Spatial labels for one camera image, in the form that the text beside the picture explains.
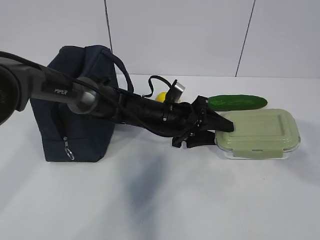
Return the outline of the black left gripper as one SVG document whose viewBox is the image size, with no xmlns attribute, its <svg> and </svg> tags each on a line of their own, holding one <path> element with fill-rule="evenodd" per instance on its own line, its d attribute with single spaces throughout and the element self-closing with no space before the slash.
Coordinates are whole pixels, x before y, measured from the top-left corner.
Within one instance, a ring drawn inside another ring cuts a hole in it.
<svg viewBox="0 0 320 240">
<path fill-rule="evenodd" d="M 172 137 L 171 145 L 180 148 L 186 142 L 187 148 L 215 145 L 215 133 L 233 132 L 234 124 L 212 110 L 206 110 L 208 99 L 198 96 L 193 103 L 181 102 L 169 104 L 168 110 L 161 117 L 170 132 L 177 131 Z"/>
</svg>

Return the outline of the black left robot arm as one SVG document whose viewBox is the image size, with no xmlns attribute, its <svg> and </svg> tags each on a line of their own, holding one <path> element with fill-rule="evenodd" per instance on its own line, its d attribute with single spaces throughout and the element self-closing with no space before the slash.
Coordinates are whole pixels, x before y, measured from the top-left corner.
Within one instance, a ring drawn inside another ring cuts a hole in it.
<svg viewBox="0 0 320 240">
<path fill-rule="evenodd" d="M 0 121 L 4 123 L 13 112 L 24 110 L 30 99 L 67 104 L 76 114 L 144 128 L 171 138 L 176 148 L 182 142 L 188 148 L 213 145 L 215 131 L 234 130 L 230 120 L 210 109 L 206 97 L 198 96 L 192 103 L 157 102 L 1 52 Z"/>
</svg>

